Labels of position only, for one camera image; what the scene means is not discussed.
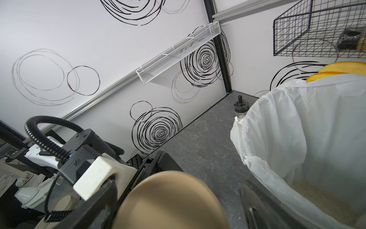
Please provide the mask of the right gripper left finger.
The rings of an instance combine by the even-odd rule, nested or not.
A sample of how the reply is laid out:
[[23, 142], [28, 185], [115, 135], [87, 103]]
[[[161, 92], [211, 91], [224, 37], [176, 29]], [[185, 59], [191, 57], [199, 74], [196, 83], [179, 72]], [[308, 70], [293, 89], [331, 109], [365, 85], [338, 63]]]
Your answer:
[[83, 205], [55, 226], [56, 229], [110, 229], [117, 208], [117, 187], [106, 181]]

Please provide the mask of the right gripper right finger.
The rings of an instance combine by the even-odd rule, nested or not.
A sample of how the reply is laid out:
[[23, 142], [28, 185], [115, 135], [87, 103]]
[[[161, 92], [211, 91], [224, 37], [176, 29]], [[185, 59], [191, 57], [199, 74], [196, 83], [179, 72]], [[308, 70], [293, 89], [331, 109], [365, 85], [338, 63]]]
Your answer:
[[240, 188], [241, 200], [248, 228], [291, 229], [280, 216], [279, 201], [269, 191], [255, 183], [244, 183]]

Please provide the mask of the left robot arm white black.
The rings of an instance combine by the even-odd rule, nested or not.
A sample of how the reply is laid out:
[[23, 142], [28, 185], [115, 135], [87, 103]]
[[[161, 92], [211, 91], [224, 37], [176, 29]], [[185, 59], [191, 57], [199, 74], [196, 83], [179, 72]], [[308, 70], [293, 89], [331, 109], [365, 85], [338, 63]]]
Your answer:
[[181, 170], [163, 151], [154, 158], [143, 159], [135, 155], [128, 162], [120, 158], [122, 154], [123, 149], [102, 140], [91, 129], [77, 131], [68, 142], [56, 134], [40, 134], [37, 140], [32, 140], [31, 147], [17, 149], [9, 143], [1, 146], [2, 158], [59, 171], [83, 200], [88, 200], [111, 179], [117, 187], [116, 199], [122, 203], [133, 186], [148, 176], [161, 171]]

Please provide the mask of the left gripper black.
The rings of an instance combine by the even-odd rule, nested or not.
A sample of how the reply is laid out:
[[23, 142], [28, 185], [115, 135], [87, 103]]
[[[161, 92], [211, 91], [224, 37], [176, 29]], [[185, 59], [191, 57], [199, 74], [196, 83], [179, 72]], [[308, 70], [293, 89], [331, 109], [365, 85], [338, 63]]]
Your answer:
[[128, 184], [123, 194], [118, 198], [118, 206], [122, 204], [128, 194], [143, 180], [156, 173], [163, 171], [181, 171], [183, 169], [178, 163], [165, 151], [159, 150], [154, 156], [147, 156], [142, 159], [140, 155], [134, 156], [128, 161], [128, 164], [137, 169], [136, 174]]

